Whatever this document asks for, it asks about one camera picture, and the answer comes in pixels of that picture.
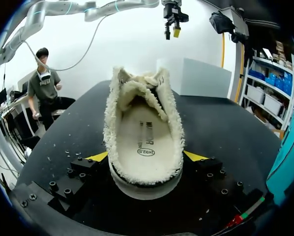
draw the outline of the monitor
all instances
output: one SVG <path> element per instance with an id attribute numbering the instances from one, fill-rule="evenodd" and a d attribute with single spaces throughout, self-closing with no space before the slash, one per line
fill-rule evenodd
<path id="1" fill-rule="evenodd" d="M 23 93 L 26 94 L 28 92 L 28 81 L 23 84 Z"/>
<path id="2" fill-rule="evenodd" d="M 7 101 L 7 92 L 6 89 L 4 88 L 1 92 L 0 92 L 0 105 Z"/>

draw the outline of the man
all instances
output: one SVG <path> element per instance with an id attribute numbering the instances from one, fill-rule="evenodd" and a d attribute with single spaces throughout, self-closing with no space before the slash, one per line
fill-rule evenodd
<path id="1" fill-rule="evenodd" d="M 43 63 L 47 63 L 49 51 L 41 48 L 36 56 Z M 52 112 L 55 110 L 65 110 L 72 105 L 75 100 L 68 97 L 58 97 L 56 90 L 60 90 L 60 78 L 55 71 L 49 71 L 38 63 L 37 72 L 30 78 L 28 83 L 29 106 L 32 111 L 32 117 L 38 119 L 37 111 L 34 108 L 33 97 L 36 95 L 39 100 L 39 111 L 43 119 L 45 130 L 52 125 Z"/>

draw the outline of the fuzzy slipper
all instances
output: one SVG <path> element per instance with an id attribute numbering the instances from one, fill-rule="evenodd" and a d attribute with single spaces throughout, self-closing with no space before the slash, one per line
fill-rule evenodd
<path id="1" fill-rule="evenodd" d="M 134 76 L 115 68 L 104 141 L 119 189 L 141 200 L 171 192 L 182 173 L 183 137 L 168 71 Z"/>

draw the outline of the yellow marker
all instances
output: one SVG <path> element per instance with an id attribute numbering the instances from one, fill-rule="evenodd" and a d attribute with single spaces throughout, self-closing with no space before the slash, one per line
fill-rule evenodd
<path id="1" fill-rule="evenodd" d="M 173 37 L 178 38 L 178 36 L 180 35 L 180 31 L 181 29 L 176 29 L 173 27 Z"/>
<path id="2" fill-rule="evenodd" d="M 188 152 L 188 151 L 183 151 L 192 161 L 199 161 L 199 160 L 206 160 L 208 159 L 207 157 L 204 157 L 204 156 L 199 156 L 199 155 L 196 155 L 196 154 L 193 154 L 191 152 Z"/>
<path id="3" fill-rule="evenodd" d="M 98 155 L 87 157 L 87 158 L 85 158 L 85 159 L 86 159 L 86 160 L 91 159 L 91 160 L 99 161 L 99 162 L 100 162 L 100 161 L 102 161 L 107 155 L 108 155 L 108 152 L 105 151 L 105 152 L 100 153 L 100 154 L 98 154 Z"/>

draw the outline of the white box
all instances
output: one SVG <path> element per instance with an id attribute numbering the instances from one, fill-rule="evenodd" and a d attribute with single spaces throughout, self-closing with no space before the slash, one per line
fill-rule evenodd
<path id="1" fill-rule="evenodd" d="M 265 92 L 262 89 L 247 85 L 247 96 L 255 102 L 262 104 L 264 101 L 264 94 Z"/>
<path id="2" fill-rule="evenodd" d="M 269 109 L 272 113 L 274 113 L 276 116 L 279 113 L 280 107 L 282 103 L 277 101 L 275 98 L 272 96 L 268 95 L 267 93 L 265 94 L 265 102 L 264 102 L 264 107 Z"/>

